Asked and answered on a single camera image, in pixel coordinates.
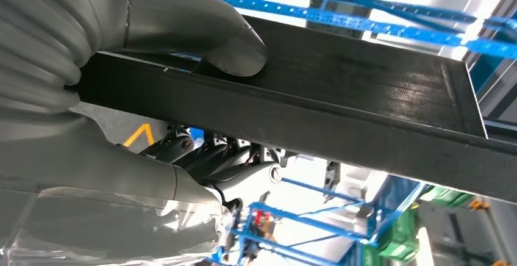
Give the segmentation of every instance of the yellow marking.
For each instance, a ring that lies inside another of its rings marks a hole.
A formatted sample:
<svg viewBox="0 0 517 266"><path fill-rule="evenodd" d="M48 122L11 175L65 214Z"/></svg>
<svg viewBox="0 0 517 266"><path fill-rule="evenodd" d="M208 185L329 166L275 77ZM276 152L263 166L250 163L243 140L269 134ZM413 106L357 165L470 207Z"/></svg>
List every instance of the yellow marking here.
<svg viewBox="0 0 517 266"><path fill-rule="evenodd" d="M140 134L142 134L143 132L146 133L146 136L147 136L147 142L149 143L149 145L152 145L154 143L154 137L152 136L152 132L151 132L151 125L149 123L145 123L143 125L140 126L140 128L138 128L134 133L133 135L131 135L131 137L129 137L125 142L124 142L124 146L126 147L130 147L131 144L133 144L133 142L138 138L138 136L140 136Z"/></svg>

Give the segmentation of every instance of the bolt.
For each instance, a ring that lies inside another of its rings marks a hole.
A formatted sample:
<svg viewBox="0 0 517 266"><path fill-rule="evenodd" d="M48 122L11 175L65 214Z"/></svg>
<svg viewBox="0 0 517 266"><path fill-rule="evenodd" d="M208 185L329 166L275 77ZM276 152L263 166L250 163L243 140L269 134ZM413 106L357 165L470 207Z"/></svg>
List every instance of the bolt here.
<svg viewBox="0 0 517 266"><path fill-rule="evenodd" d="M181 143L181 148L185 151L192 151L192 149L194 149L194 141L192 141L192 139L185 139L183 143Z"/></svg>

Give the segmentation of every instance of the green plastic bin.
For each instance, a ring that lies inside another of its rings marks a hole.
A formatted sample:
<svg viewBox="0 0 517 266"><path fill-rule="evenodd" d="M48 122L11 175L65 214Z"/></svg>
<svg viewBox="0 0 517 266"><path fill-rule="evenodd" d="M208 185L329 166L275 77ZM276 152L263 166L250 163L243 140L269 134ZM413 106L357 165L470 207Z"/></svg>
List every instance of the green plastic bin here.
<svg viewBox="0 0 517 266"><path fill-rule="evenodd" d="M387 259L410 262L418 252L416 217L408 210L382 234L379 239L379 255Z"/></svg>
<svg viewBox="0 0 517 266"><path fill-rule="evenodd" d="M363 247L362 251L362 261L361 265L363 266L383 266L384 260L379 256L379 250L372 246L361 245Z"/></svg>
<svg viewBox="0 0 517 266"><path fill-rule="evenodd" d="M474 196L469 193L458 192L436 186L428 189L424 194L422 194L422 196L420 196L421 200L449 208L459 207L473 198Z"/></svg>

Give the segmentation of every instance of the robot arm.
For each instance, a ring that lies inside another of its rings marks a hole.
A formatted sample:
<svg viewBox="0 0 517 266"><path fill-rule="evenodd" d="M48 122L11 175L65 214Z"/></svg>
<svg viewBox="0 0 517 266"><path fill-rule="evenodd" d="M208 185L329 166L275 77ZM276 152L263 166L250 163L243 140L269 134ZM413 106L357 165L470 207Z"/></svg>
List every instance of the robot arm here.
<svg viewBox="0 0 517 266"><path fill-rule="evenodd" d="M179 167L110 144L93 120L68 111L79 98L63 86L76 84L79 67L100 50L191 52L237 76L252 76L266 61L262 41L219 0L0 0L7 265L36 265L38 253L70 265L116 264L217 244L220 228L206 216L176 235L189 224L184 213L198 206L188 204L221 214L211 193Z"/></svg>

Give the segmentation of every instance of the transparent plastic film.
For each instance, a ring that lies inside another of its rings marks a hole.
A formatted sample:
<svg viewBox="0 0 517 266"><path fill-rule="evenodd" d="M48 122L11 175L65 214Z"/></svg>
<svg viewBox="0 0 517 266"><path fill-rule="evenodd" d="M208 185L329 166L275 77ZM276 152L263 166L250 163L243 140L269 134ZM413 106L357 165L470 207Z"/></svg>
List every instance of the transparent plastic film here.
<svg viewBox="0 0 517 266"><path fill-rule="evenodd" d="M214 253L223 206L56 187L0 189L0 265L190 265Z"/></svg>

